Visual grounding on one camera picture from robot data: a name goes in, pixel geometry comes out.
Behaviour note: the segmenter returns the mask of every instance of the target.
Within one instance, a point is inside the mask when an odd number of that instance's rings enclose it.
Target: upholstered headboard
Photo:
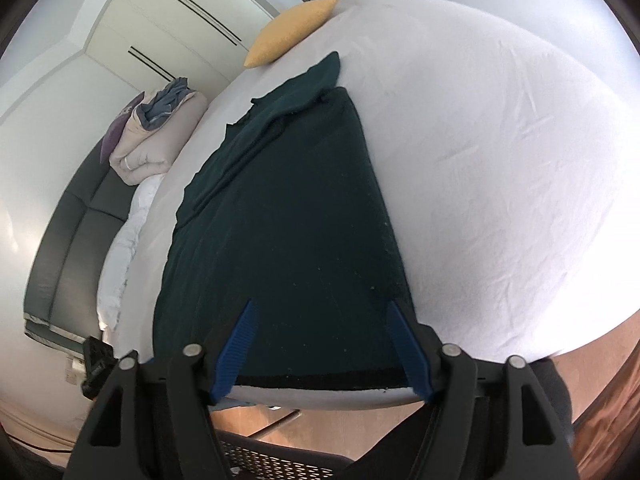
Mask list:
[[[99,159],[98,143],[49,221],[24,296],[24,333],[77,357],[85,338],[100,338],[98,279],[136,190]]]

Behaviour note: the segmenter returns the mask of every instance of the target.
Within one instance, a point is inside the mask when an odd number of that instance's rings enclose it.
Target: green cloth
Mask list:
[[[410,294],[339,72],[333,52],[252,100],[185,188],[156,303],[156,358],[202,343],[251,299],[260,323],[242,376],[401,368],[385,307]]]

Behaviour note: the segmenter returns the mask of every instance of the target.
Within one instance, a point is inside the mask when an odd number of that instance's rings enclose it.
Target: wooden floor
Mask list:
[[[266,436],[263,441],[280,446],[339,454],[357,460],[421,405],[422,403],[418,402],[362,412],[305,410],[299,418]],[[219,430],[248,436],[289,412],[290,410],[285,408],[273,411],[265,406],[231,408],[213,412],[211,420]]]

